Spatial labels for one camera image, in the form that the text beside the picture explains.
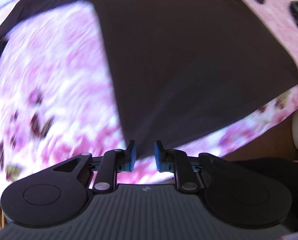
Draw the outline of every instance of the floral pattern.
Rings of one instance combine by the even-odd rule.
[[[0,24],[17,1],[0,9]],[[243,1],[298,65],[298,29],[288,10],[290,0],[266,0],[264,5]],[[100,156],[126,146],[91,4],[79,1],[31,17],[9,38],[0,59],[0,197],[12,181],[79,153]],[[296,109],[298,85],[244,119],[179,149],[191,156],[224,156]],[[120,173],[118,182],[156,183],[169,177],[158,173],[149,157],[137,161],[133,173]]]

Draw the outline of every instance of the wooden surface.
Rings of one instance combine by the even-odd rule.
[[[292,116],[223,158],[228,161],[237,161],[262,157],[298,160],[298,150],[292,139]]]

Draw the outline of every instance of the ribbed rubber surface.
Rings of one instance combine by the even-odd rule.
[[[108,195],[95,196],[87,210],[52,228],[8,225],[0,240],[277,240],[288,234],[283,226],[239,229],[213,216],[195,195],[173,185],[119,185]]]

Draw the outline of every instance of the black shirt sleeve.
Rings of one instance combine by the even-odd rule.
[[[0,25],[0,38],[14,26],[31,16],[78,0],[20,0]]]

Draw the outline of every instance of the logo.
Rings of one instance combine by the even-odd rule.
[[[147,192],[147,191],[151,190],[151,188],[148,187],[148,186],[146,186],[146,187],[143,187],[142,190],[145,191],[145,192]]]

